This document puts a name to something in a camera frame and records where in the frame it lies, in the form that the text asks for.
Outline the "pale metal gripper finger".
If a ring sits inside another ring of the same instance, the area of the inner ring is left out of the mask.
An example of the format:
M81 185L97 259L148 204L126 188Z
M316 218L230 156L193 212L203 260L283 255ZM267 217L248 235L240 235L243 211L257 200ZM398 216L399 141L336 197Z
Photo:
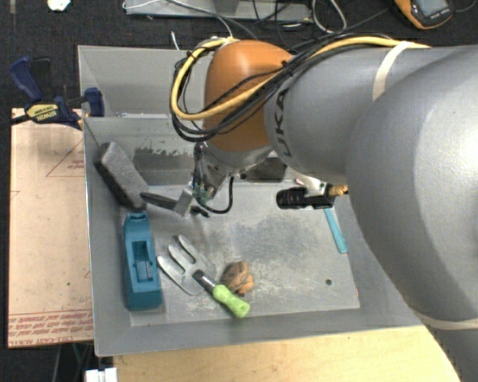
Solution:
M140 196L147 204L170 210L179 216L185 216L189 213L194 199L192 193L186 189L181 192L177 199L151 192L142 192Z

